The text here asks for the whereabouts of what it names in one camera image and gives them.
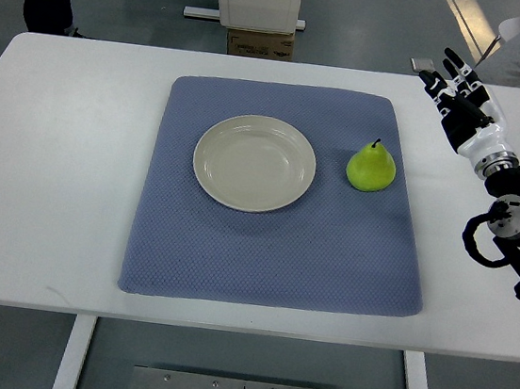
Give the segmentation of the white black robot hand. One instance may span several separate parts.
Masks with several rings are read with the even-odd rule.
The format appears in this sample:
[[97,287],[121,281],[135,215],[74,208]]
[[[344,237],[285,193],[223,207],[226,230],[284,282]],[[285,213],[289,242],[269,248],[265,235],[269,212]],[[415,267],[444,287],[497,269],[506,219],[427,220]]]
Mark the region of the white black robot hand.
[[480,179],[519,166],[506,140],[508,125],[494,94],[454,50],[445,49],[443,65],[450,78],[420,71],[424,90],[441,115],[441,126],[453,151],[470,161]]

